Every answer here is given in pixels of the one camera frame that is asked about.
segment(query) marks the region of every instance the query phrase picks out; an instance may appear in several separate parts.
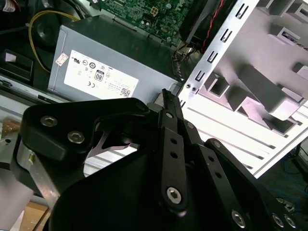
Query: yellow wire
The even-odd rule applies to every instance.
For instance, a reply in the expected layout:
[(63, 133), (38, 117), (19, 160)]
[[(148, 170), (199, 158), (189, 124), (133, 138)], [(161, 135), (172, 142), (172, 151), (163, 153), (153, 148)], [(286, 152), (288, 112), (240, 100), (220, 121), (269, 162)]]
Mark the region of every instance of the yellow wire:
[(40, 65), (45, 71), (47, 71), (47, 72), (50, 73), (50, 71), (47, 70), (47, 69), (44, 67), (43, 63), (40, 61), (39, 56), (38, 56), (38, 53), (37, 53), (37, 51), (35, 50), (34, 43), (33, 43), (33, 38), (32, 38), (32, 26), (33, 26), (33, 23), (35, 22), (35, 20), (37, 20), (37, 19), (38, 19), (39, 17), (41, 17), (42, 15), (49, 14), (49, 13), (60, 14), (60, 15), (62, 15), (62, 16), (65, 16), (65, 17), (67, 17), (67, 18), (70, 18), (70, 19), (72, 19), (72, 20), (74, 20), (74, 21), (78, 21), (79, 19), (76, 18), (76, 17), (74, 17), (74, 16), (72, 16), (72, 15), (70, 15), (70, 14), (63, 13), (63, 12), (60, 12), (60, 11), (46, 10), (46, 11), (38, 12), (38, 13), (35, 14), (35, 15), (33, 16), (33, 18), (30, 20), (29, 29), (28, 29), (28, 36), (29, 36), (29, 41), (30, 41), (30, 45), (31, 45), (32, 51), (33, 51), (34, 56), (35, 56), (35, 58), (37, 59), (39, 65)]

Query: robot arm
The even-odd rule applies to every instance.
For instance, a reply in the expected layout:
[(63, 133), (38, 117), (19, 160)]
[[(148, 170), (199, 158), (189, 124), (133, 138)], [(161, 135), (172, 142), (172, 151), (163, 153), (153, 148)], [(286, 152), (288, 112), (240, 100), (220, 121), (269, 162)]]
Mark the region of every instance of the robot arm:
[[(11, 169), (47, 200), (49, 230), (301, 230), (220, 141), (201, 140), (176, 96), (162, 96), (158, 113), (137, 99), (25, 111)], [(131, 143), (136, 152), (84, 177), (87, 157)]]

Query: screw hole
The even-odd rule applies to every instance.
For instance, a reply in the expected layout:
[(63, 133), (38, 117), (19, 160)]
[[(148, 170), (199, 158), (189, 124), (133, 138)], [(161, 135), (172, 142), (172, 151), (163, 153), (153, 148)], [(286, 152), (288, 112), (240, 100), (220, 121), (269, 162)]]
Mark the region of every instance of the screw hole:
[(219, 179), (222, 178), (222, 175), (221, 175), (219, 172), (215, 172), (215, 175), (216, 175)]
[(215, 160), (214, 160), (214, 158), (213, 158), (213, 157), (211, 157), (211, 156), (209, 156), (208, 158), (209, 158), (209, 160), (210, 160), (210, 161), (212, 161), (212, 162), (214, 162), (214, 161), (215, 161)]
[(175, 139), (171, 139), (171, 142), (172, 142), (173, 144), (177, 144), (177, 143), (178, 143)]
[(178, 155), (177, 155), (176, 153), (174, 153), (174, 152), (171, 152), (170, 155), (171, 155), (173, 158), (175, 158), (175, 159), (178, 158)]

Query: bolt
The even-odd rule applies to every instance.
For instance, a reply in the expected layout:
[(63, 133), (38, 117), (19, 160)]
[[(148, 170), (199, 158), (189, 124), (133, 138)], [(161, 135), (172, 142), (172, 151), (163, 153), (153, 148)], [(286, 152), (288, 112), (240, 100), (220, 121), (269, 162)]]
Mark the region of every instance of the bolt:
[(285, 214), (284, 218), (292, 228), (294, 229), (296, 228), (294, 221), (288, 215)]
[(47, 126), (47, 127), (54, 127), (58, 124), (57, 119), (55, 117), (50, 116), (50, 115), (43, 116), (40, 119), (40, 122), (41, 122), (42, 125)]
[(173, 115), (170, 114), (169, 112), (167, 112), (166, 115), (167, 115), (169, 118), (173, 118)]
[(68, 140), (72, 143), (82, 143), (85, 140), (85, 137), (80, 131), (71, 131), (67, 135)]
[(214, 143), (214, 145), (215, 145), (216, 147), (218, 147), (218, 148), (221, 147), (220, 143), (218, 143), (217, 141), (214, 141), (213, 143)]
[(243, 217), (241, 216), (241, 214), (239, 214), (239, 212), (232, 210), (231, 212), (231, 216), (232, 219), (234, 220), (234, 222), (242, 229), (244, 229), (246, 227), (245, 224), (245, 220), (243, 219)]
[(33, 165), (34, 163), (34, 153), (31, 152), (30, 155), (29, 155), (29, 162)]
[(274, 219), (274, 221), (276, 222), (276, 224), (279, 226), (279, 227), (281, 227), (281, 228), (283, 228), (283, 222), (282, 222), (282, 220), (276, 215), (276, 214), (272, 214), (272, 216), (273, 216), (273, 219)]
[(194, 128), (194, 126), (193, 126), (193, 124), (192, 124), (191, 122), (187, 122), (187, 126), (188, 126), (189, 128), (191, 128), (191, 129)]
[(170, 199), (170, 201), (172, 203), (177, 204), (177, 205), (182, 200), (180, 192), (177, 189), (173, 188), (173, 187), (169, 187), (167, 189), (167, 196), (168, 196), (168, 198)]

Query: blue cable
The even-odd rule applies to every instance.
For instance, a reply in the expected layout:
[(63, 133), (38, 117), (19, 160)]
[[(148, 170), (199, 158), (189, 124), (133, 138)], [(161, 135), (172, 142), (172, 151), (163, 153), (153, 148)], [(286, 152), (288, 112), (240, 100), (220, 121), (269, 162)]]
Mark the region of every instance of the blue cable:
[(294, 198), (294, 197), (291, 197), (291, 196), (287, 196), (285, 194), (283, 194), (281, 191), (275, 189), (275, 188), (272, 188), (272, 187), (266, 187), (268, 190), (271, 190), (273, 192), (275, 192), (278, 197), (282, 198), (282, 199), (289, 199), (291, 202), (294, 202), (295, 203), (295, 206), (297, 208), (299, 208), (298, 204), (299, 204), (299, 201), (298, 199)]

